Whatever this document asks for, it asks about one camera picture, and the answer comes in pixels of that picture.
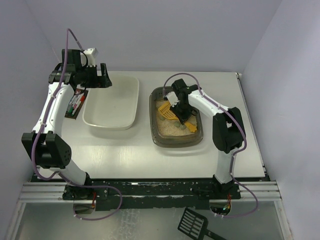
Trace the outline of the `yellow litter scoop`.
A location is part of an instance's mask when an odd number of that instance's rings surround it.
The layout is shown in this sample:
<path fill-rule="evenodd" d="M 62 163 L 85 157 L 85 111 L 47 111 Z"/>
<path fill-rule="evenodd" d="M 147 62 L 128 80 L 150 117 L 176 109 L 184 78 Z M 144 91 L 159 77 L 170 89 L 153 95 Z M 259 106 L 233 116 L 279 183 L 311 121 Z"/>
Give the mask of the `yellow litter scoop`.
<path fill-rule="evenodd" d="M 175 120 L 175 121 L 179 121 L 179 118 L 172 112 L 171 110 L 171 104 L 166 101 L 165 103 L 163 103 L 158 109 L 158 112 L 160 113 L 161 116 L 163 116 L 165 119 L 167 120 Z M 191 133 L 195 133 L 198 129 L 195 125 L 193 125 L 192 123 L 186 121 L 185 123 L 181 123 L 181 125 L 185 125 L 186 128 L 191 132 Z"/>

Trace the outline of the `brown litter box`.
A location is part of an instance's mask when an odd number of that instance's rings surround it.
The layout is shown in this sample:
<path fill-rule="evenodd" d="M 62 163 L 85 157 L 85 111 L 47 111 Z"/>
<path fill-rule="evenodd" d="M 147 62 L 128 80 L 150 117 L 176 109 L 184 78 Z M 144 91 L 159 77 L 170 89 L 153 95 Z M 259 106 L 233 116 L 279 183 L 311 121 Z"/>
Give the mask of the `brown litter box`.
<path fill-rule="evenodd" d="M 155 88 L 149 96 L 149 118 L 153 143 L 162 148 L 186 148 L 199 144 L 204 136 L 200 112 L 194 110 L 182 124 L 172 112 L 171 104 L 164 95 L 171 87 Z"/>

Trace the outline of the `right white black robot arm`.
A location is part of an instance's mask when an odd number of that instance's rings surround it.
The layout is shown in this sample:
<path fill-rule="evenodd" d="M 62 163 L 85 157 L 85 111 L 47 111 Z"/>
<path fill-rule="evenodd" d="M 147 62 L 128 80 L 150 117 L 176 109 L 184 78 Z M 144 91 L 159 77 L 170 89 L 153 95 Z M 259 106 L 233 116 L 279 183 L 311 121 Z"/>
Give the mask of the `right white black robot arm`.
<path fill-rule="evenodd" d="M 171 85 L 172 92 L 165 97 L 170 110 L 184 124 L 194 110 L 212 120 L 212 141 L 218 149 L 217 170 L 213 175 L 213 187 L 218 193 L 227 193 L 234 187 L 233 163 L 242 144 L 246 144 L 246 133 L 240 110 L 221 105 L 209 97 L 198 85 L 188 86 L 183 79 Z"/>

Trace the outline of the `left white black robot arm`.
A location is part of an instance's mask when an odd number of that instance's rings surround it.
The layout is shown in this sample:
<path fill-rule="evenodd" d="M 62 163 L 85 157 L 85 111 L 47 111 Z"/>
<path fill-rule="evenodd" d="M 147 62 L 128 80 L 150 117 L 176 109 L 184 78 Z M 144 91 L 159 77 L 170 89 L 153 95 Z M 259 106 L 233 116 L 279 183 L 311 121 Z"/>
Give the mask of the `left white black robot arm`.
<path fill-rule="evenodd" d="M 22 145 L 30 157 L 34 173 L 49 169 L 67 183 L 85 186 L 88 174 L 72 160 L 71 147 L 62 139 L 62 125 L 78 86 L 85 89 L 109 88 L 112 82 L 105 63 L 96 64 L 96 48 L 63 49 L 62 62 L 48 77 L 48 93 L 41 115 L 31 132 L 23 133 Z"/>

